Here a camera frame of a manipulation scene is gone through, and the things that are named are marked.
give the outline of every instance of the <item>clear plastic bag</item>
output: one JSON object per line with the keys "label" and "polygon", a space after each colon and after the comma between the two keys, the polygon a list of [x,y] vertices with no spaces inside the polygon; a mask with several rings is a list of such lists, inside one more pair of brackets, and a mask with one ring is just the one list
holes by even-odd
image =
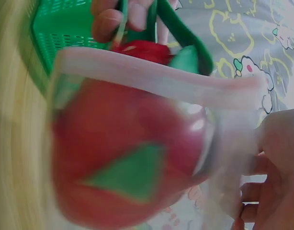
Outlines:
{"label": "clear plastic bag", "polygon": [[[215,79],[105,50],[60,51],[48,97],[51,206],[78,226],[124,229],[209,178],[204,220],[219,229],[222,185],[238,188],[255,154],[251,118],[264,84],[259,76]],[[63,229],[52,217],[48,223]]]}

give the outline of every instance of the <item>bed sheet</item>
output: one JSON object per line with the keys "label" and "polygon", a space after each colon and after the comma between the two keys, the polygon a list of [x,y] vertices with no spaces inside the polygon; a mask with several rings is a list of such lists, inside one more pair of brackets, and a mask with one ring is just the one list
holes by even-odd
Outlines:
{"label": "bed sheet", "polygon": [[[294,1],[180,0],[177,13],[211,52],[218,78],[260,74],[268,87],[258,110],[257,125],[274,111],[287,109],[286,95],[294,70]],[[180,47],[169,36],[169,47]],[[265,176],[244,178],[262,182]],[[203,230],[202,213],[207,184],[188,190],[173,206],[131,230]],[[232,220],[226,227],[230,229]]]}

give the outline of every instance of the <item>hand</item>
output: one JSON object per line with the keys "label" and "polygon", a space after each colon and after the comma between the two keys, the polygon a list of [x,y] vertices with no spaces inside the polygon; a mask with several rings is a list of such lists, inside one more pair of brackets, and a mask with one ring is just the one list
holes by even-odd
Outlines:
{"label": "hand", "polygon": [[[129,0],[128,26],[136,31],[143,31],[146,26],[148,9],[153,0]],[[123,19],[123,14],[115,10],[118,0],[93,0],[91,12],[94,15],[92,33],[97,42],[106,43],[112,39],[114,30]],[[178,0],[170,0],[172,7],[177,7]],[[158,42],[167,43],[168,29],[158,20]]]}
{"label": "hand", "polygon": [[244,230],[244,222],[254,222],[254,230],[294,230],[294,110],[270,114],[258,129],[260,154],[252,175],[266,174],[264,183],[241,187],[245,205],[233,226]]}

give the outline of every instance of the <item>green triangle patch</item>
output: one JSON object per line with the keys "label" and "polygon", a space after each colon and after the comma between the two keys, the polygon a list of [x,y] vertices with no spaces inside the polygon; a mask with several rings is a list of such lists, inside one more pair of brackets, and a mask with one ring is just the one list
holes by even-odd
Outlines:
{"label": "green triangle patch", "polygon": [[239,71],[243,70],[243,65],[239,60],[234,59],[233,64],[234,64],[235,68],[237,68],[237,70],[239,70]]}
{"label": "green triangle patch", "polygon": [[142,144],[88,178],[85,184],[145,202],[154,195],[158,185],[162,152],[158,145]]}
{"label": "green triangle patch", "polygon": [[190,73],[199,73],[199,59],[196,47],[186,46],[173,57],[168,66]]}

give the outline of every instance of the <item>pink fingernail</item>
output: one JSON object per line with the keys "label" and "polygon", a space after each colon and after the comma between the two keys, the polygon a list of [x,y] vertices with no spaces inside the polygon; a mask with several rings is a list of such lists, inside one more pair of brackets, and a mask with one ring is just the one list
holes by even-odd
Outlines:
{"label": "pink fingernail", "polygon": [[137,30],[144,30],[146,26],[147,10],[140,4],[134,3],[129,10],[129,21]]}

